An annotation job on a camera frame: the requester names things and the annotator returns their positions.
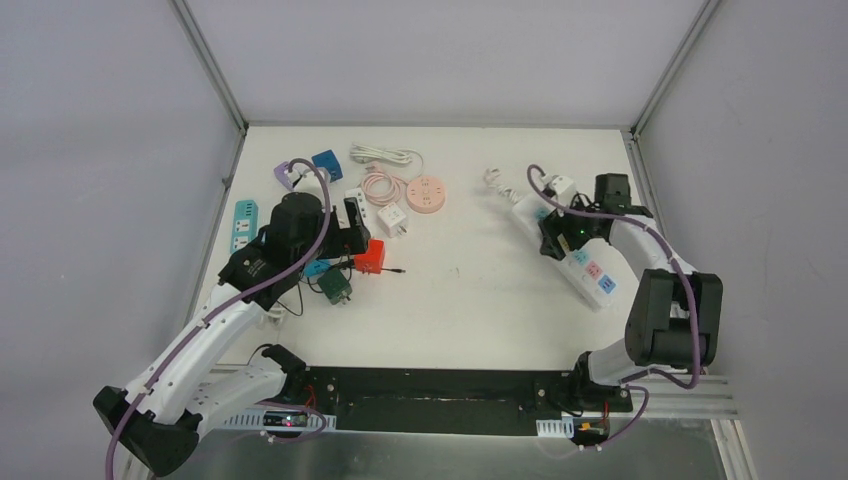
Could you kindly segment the white USB power strip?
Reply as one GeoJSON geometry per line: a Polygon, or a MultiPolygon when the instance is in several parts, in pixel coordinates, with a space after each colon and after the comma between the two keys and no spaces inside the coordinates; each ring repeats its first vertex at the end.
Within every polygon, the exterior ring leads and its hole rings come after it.
{"type": "Polygon", "coordinates": [[[364,191],[360,187],[346,190],[344,198],[353,198],[357,203],[361,217],[363,219],[368,217],[368,201],[364,191]]]}

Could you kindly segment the white cube adapter orange sticker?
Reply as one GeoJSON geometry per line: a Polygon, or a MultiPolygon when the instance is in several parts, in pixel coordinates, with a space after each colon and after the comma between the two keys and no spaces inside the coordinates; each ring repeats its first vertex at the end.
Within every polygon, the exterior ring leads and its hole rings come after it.
{"type": "Polygon", "coordinates": [[[396,202],[389,203],[377,211],[377,222],[389,238],[403,236],[408,231],[408,217],[396,202]]]}

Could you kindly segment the white long power strip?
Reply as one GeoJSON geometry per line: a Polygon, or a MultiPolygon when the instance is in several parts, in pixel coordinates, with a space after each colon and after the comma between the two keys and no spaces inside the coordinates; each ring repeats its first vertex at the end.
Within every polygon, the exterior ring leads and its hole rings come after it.
{"type": "Polygon", "coordinates": [[[501,171],[483,174],[486,187],[507,199],[514,224],[539,255],[551,264],[594,310],[609,307],[615,299],[617,280],[597,261],[587,245],[576,247],[561,232],[559,212],[531,192],[523,194],[500,181],[501,171]]]}

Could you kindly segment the red plug adapter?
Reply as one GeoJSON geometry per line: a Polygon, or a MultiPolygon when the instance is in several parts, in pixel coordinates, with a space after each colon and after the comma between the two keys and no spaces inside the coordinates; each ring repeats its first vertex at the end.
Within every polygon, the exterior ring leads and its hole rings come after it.
{"type": "Polygon", "coordinates": [[[364,274],[380,274],[385,260],[385,243],[383,240],[372,238],[364,253],[353,257],[354,268],[364,274]]]}

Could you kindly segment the dark blue cube adapter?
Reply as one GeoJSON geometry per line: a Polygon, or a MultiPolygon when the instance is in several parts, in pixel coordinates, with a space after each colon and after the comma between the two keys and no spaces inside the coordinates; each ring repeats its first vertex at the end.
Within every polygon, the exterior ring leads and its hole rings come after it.
{"type": "Polygon", "coordinates": [[[325,150],[311,157],[312,163],[319,169],[325,170],[329,175],[329,182],[336,182],[344,178],[344,172],[336,154],[332,150],[325,150]]]}

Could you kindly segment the light blue plug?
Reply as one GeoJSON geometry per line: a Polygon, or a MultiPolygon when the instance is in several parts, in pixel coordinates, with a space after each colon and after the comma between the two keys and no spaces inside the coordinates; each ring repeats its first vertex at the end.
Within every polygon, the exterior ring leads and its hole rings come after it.
{"type": "Polygon", "coordinates": [[[303,269],[303,276],[305,278],[312,278],[321,275],[332,266],[333,264],[328,260],[313,260],[305,265],[303,269]]]}

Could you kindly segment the green patterned cube adapter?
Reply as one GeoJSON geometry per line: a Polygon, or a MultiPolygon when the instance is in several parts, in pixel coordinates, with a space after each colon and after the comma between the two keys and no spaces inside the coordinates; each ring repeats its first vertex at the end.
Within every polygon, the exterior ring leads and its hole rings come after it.
{"type": "Polygon", "coordinates": [[[318,287],[331,305],[347,303],[352,294],[352,286],[345,274],[339,269],[327,270],[317,280],[318,287]]]}

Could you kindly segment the pink round power strip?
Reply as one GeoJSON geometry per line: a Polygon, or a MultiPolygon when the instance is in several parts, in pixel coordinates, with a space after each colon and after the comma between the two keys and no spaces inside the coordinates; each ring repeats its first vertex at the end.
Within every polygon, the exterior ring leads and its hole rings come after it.
{"type": "Polygon", "coordinates": [[[441,210],[446,203],[444,182],[434,176],[422,175],[411,180],[406,186],[406,203],[419,214],[433,214],[441,210]]]}

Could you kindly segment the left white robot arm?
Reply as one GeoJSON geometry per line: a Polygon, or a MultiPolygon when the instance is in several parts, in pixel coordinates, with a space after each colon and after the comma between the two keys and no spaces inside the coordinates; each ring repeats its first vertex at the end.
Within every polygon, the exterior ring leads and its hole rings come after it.
{"type": "Polygon", "coordinates": [[[154,475],[177,471],[201,439],[248,406],[275,398],[307,399],[306,363],[278,344],[211,385],[204,379],[225,351],[300,283],[315,259],[366,251],[371,238],[355,196],[326,211],[317,196],[294,192],[274,207],[268,225],[236,250],[207,301],[167,349],[125,387],[103,387],[93,407],[115,442],[154,475]]]}

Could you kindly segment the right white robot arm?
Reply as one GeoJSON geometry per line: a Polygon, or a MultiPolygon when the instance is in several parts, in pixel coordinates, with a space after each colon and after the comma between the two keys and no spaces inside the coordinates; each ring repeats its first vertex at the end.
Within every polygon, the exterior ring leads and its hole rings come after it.
{"type": "Polygon", "coordinates": [[[553,210],[538,224],[541,254],[563,261],[589,241],[602,239],[624,257],[639,284],[621,340],[578,357],[569,377],[569,400],[595,408],[608,389],[649,374],[691,390],[718,346],[723,284],[685,262],[659,232],[651,211],[633,203],[625,174],[597,176],[595,193],[565,193],[555,178],[532,165],[527,179],[553,210]]]}

